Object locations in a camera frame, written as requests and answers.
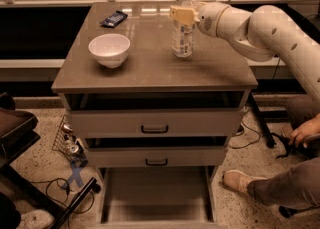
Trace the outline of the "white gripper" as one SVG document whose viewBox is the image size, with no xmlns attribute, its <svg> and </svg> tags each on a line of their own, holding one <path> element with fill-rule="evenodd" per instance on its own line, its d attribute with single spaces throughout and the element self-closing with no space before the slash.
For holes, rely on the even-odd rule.
<svg viewBox="0 0 320 229">
<path fill-rule="evenodd" d="M 172 5 L 170 17 L 184 25 L 198 23 L 201 33 L 222 39 L 236 39 L 239 37 L 240 16 L 239 9 L 230 5 L 213 2 L 206 3 L 198 12 L 192 7 Z"/>
</svg>

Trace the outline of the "person's hand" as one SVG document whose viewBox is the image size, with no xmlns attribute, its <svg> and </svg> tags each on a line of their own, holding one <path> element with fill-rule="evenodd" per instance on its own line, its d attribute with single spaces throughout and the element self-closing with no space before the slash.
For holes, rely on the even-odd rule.
<svg viewBox="0 0 320 229">
<path fill-rule="evenodd" d="M 320 133 L 320 114 L 317 114 L 314 118 L 302 123 L 298 128 L 294 129 L 289 137 L 289 144 L 299 147 L 307 144 L 304 140 L 315 134 Z"/>
</svg>

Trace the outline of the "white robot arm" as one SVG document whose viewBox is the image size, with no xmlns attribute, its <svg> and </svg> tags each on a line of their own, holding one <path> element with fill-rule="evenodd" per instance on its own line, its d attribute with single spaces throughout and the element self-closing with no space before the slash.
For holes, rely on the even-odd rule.
<svg viewBox="0 0 320 229">
<path fill-rule="evenodd" d="M 283 10 L 264 5 L 252 12 L 225 3 L 173 5 L 170 17 L 197 25 L 201 33 L 227 41 L 242 56 L 266 62 L 277 55 L 314 100 L 320 101 L 320 45 Z"/>
</svg>

